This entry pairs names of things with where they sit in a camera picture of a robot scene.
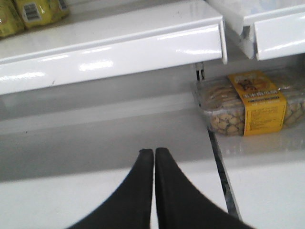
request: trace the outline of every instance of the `yellow label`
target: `yellow label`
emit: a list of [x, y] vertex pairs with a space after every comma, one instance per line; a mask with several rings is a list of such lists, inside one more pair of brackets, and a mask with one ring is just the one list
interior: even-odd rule
[[15, 2], [28, 29], [61, 20], [58, 0], [15, 0]]
[[261, 71], [229, 75], [245, 106], [244, 136], [282, 129], [287, 101]]

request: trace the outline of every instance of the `shelf gap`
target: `shelf gap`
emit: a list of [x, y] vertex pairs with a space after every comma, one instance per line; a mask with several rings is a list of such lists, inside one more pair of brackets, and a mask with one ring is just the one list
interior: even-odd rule
[[218, 169], [219, 178], [220, 178], [221, 185], [222, 185], [223, 192], [224, 192], [225, 203], [228, 208], [228, 213], [229, 213], [229, 215], [239, 219], [239, 214], [238, 214], [236, 205], [234, 203], [234, 198], [233, 198], [233, 195], [232, 195], [229, 183], [228, 183], [227, 176], [225, 174], [224, 166], [220, 159], [220, 152], [219, 152], [218, 144], [217, 144], [217, 141], [215, 138], [215, 134], [213, 132], [211, 132], [210, 130], [208, 130], [208, 132], [209, 132], [209, 137], [210, 137], [210, 141], [212, 144], [212, 149], [213, 149], [213, 153], [214, 153], [214, 157], [215, 157], [215, 161], [216, 161], [216, 165], [217, 165], [217, 169]]

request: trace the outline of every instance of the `white shelf surface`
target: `white shelf surface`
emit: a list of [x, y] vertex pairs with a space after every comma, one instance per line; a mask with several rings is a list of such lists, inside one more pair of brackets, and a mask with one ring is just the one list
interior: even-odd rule
[[305, 0], [208, 0], [225, 19], [230, 38], [249, 58], [305, 52]]
[[59, 23], [1, 40], [0, 94], [226, 60], [222, 15], [202, 0], [77, 6]]
[[[226, 210], [202, 118], [185, 109], [0, 136], [0, 221], [66, 228], [102, 203], [142, 148], [167, 147], [193, 184]], [[155, 202], [152, 228], [157, 228]]]
[[305, 228], [305, 124], [216, 137], [241, 219], [257, 229]]

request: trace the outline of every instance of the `label sticker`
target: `label sticker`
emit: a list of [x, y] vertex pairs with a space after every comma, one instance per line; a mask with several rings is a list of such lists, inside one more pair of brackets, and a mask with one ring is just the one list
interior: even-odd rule
[[245, 106], [244, 136], [282, 129], [287, 101], [261, 71], [229, 75]]

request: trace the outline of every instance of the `yellow package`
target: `yellow package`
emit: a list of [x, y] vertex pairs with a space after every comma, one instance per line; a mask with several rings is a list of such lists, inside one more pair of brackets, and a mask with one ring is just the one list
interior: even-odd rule
[[66, 17], [70, 12], [65, 0], [58, 0], [61, 18]]
[[15, 0], [15, 3], [27, 28], [54, 23], [61, 19], [58, 0]]
[[23, 30], [23, 23], [11, 0], [0, 0], [0, 38]]

